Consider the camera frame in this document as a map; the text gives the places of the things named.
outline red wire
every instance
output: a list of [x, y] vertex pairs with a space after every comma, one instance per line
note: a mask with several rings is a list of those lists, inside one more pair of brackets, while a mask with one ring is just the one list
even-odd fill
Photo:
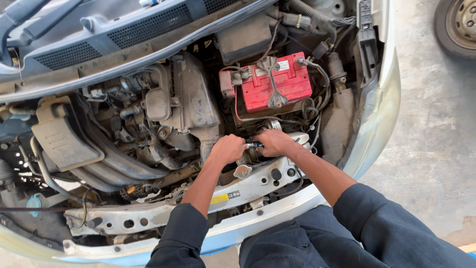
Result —
[[238, 95], [237, 95], [237, 87], [235, 87], [235, 114], [237, 115], [237, 118], [238, 120], [240, 121], [243, 121], [241, 120], [241, 118], [238, 116], [238, 111], [237, 111], [237, 98], [238, 98]]

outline battery warning label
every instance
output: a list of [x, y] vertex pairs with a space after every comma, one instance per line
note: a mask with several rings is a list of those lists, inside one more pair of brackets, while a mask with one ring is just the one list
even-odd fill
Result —
[[227, 200], [230, 200], [232, 198], [239, 197], [239, 196], [240, 196], [239, 191], [234, 191], [234, 192], [231, 192], [231, 193], [222, 194], [222, 195], [219, 195], [219, 196], [214, 196], [214, 197], [211, 198], [210, 205], [220, 203], [220, 202], [223, 202], [223, 201], [227, 201]]

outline red battery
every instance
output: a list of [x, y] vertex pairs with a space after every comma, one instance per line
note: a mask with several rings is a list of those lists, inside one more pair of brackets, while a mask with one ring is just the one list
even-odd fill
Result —
[[[307, 67], [298, 65], [299, 58], [304, 59], [303, 52], [278, 58], [280, 69], [272, 71], [277, 90], [288, 98], [286, 105], [302, 101], [312, 94]], [[249, 68], [251, 77], [243, 80], [241, 86], [246, 110], [248, 113], [268, 110], [268, 100], [273, 93], [269, 74], [256, 64]]]

